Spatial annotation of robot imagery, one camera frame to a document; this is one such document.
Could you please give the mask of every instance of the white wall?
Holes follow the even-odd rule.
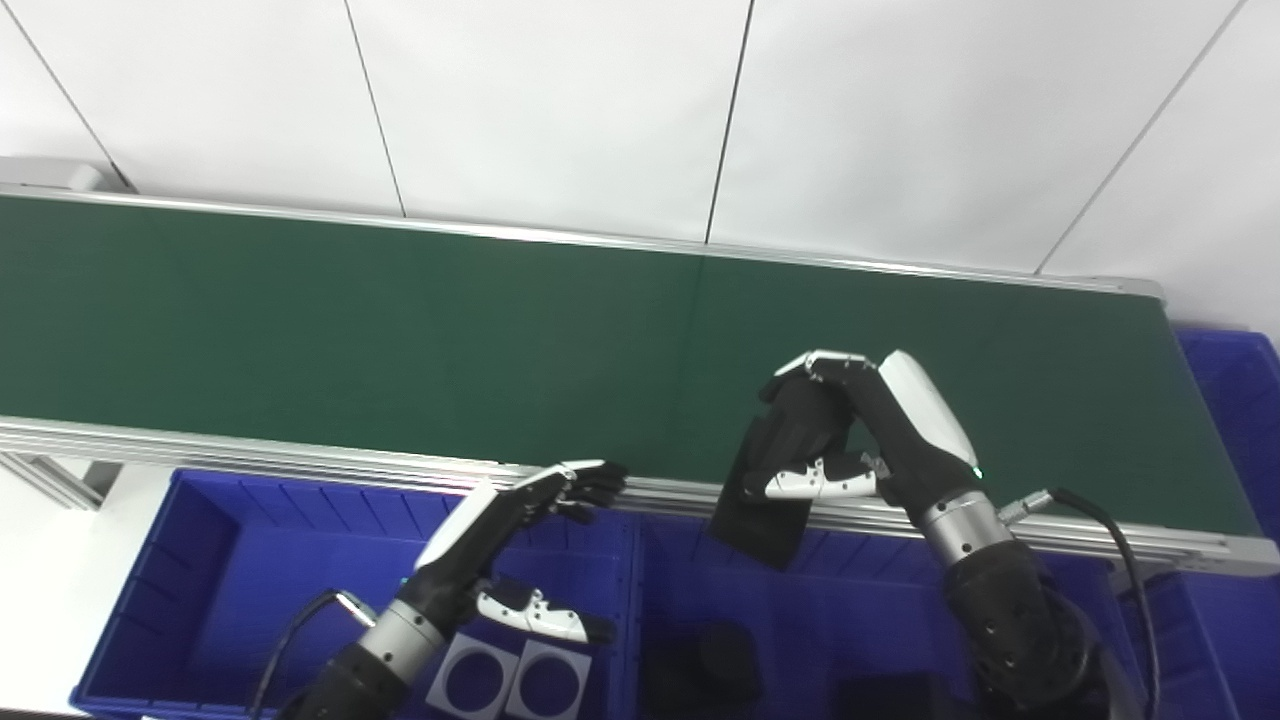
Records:
[[[67,158],[110,172],[106,156],[0,8],[0,155]]]
[[[1251,0],[1047,263],[1280,341],[1280,1]]]
[[[1236,0],[6,3],[146,193],[1132,275],[1280,338],[1280,0],[1198,65]],[[105,161],[6,13],[0,152]]]

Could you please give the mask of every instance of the black circle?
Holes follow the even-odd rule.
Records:
[[[484,652],[474,652],[458,660],[444,680],[444,694],[453,707],[475,712],[488,707],[502,689],[502,665],[498,659]]]
[[[534,715],[554,716],[577,698],[577,673],[559,657],[535,660],[520,678],[520,698]]]

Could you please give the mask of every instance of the aluminum rail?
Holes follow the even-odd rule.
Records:
[[[507,484],[535,470],[484,460],[8,416],[0,416],[0,451],[410,487],[452,495],[463,495],[481,480]],[[627,492],[618,498],[618,507],[707,518],[718,495],[716,484],[631,478]],[[905,512],[877,498],[815,503],[810,525],[919,537]],[[1133,523],[1120,527],[1138,560],[1162,569],[1228,575],[1280,571],[1280,551],[1267,538]],[[1041,514],[1018,523],[1012,530],[1037,550],[1119,559],[1106,529],[1092,520]]]

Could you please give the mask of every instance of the white floor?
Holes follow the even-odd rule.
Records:
[[[128,465],[97,512],[0,470],[0,708],[76,712],[79,682],[173,468]]]

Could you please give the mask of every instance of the metal leg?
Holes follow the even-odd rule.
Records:
[[[18,479],[36,488],[63,507],[73,510],[97,510],[102,505],[105,489],[99,492],[97,489],[90,487],[84,480],[77,478],[72,473],[68,473],[51,457],[44,455],[28,455],[24,452],[0,452],[0,468],[9,470],[17,475]],[[109,469],[101,470],[104,477],[109,471]],[[119,465],[115,465],[114,473],[118,471]],[[111,473],[110,482],[114,482],[114,473]]]

